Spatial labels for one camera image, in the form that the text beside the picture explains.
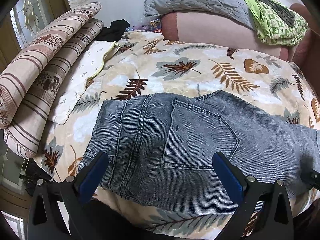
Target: black cloth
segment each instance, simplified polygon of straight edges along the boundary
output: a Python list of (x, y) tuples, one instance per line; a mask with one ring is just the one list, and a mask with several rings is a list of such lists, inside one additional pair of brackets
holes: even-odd
[(258, 0), (270, 6), (277, 15), (291, 28), (294, 26), (294, 13), (289, 11), (286, 7), (273, 2), (272, 0)]
[(95, 41), (119, 41), (125, 29), (130, 27), (130, 24), (124, 19), (113, 21), (110, 28), (104, 27), (102, 31), (94, 39)]

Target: jeans back pocket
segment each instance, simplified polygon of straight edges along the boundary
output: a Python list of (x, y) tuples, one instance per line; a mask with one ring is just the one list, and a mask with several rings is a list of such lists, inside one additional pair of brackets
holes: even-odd
[(215, 152), (233, 157), (240, 140), (222, 116), (177, 99), (172, 106), (162, 168), (212, 170)]

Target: white pillowcase with yellow trim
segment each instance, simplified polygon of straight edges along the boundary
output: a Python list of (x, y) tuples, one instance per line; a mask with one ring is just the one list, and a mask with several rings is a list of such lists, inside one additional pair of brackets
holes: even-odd
[(90, 80), (100, 73), (104, 62), (109, 60), (119, 47), (117, 42), (93, 41), (85, 48), (62, 82), (48, 120), (57, 124), (66, 122)]

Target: green checkered blanket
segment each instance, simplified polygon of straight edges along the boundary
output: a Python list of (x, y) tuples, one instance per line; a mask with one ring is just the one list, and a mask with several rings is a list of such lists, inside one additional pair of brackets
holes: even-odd
[(258, 0), (244, 0), (252, 12), (259, 39), (266, 44), (294, 46), (308, 31), (306, 20), (295, 14), (294, 26), (287, 25), (267, 4)]

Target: blue gripper pad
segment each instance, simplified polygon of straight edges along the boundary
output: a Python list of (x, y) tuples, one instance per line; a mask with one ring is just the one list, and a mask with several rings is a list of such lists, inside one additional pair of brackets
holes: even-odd
[(221, 152), (216, 152), (212, 157), (212, 167), (224, 186), (229, 198), (238, 205), (244, 199), (244, 189), (239, 180), (234, 176), (230, 169), (231, 163)]
[(99, 152), (88, 165), (90, 169), (79, 186), (78, 200), (81, 204), (88, 203), (91, 200), (100, 181), (102, 180), (103, 174), (108, 168), (108, 165), (109, 158), (108, 154), (105, 152)]

